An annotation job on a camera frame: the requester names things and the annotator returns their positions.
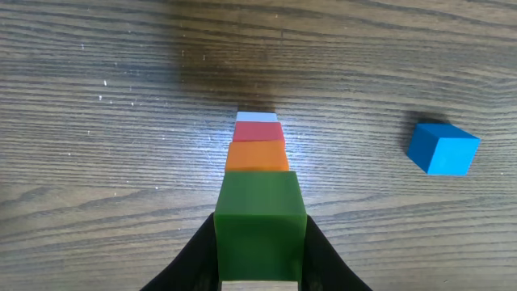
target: cube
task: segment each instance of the cube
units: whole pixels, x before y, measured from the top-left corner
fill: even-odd
[[[278,122],[274,112],[237,112],[237,121]]]
[[[280,122],[238,121],[233,141],[284,141]]]
[[[214,224],[221,280],[301,279],[307,214],[294,171],[226,172]]]
[[[248,141],[229,144],[225,171],[289,171],[283,141]]]
[[[417,124],[407,155],[428,175],[467,175],[480,143],[452,124]]]

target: green block front face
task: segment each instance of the green block front face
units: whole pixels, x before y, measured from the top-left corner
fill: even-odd
[[[301,280],[307,214],[295,172],[226,172],[214,223],[221,280]]]

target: light blue block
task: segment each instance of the light blue block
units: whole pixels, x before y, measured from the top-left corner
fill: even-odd
[[[429,175],[467,175],[480,143],[452,124],[417,124],[407,155]]]
[[[237,121],[278,122],[274,112],[237,112]]]

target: green block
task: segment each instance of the green block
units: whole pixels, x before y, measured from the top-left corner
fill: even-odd
[[[214,223],[221,280],[301,280],[307,214],[296,172],[226,172]]]

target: wood grain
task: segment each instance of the wood grain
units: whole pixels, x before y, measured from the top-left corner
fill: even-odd
[[[513,291],[515,56],[515,0],[0,0],[0,290],[138,290],[246,109],[373,289]],[[405,156],[429,118],[482,139],[469,176]]]

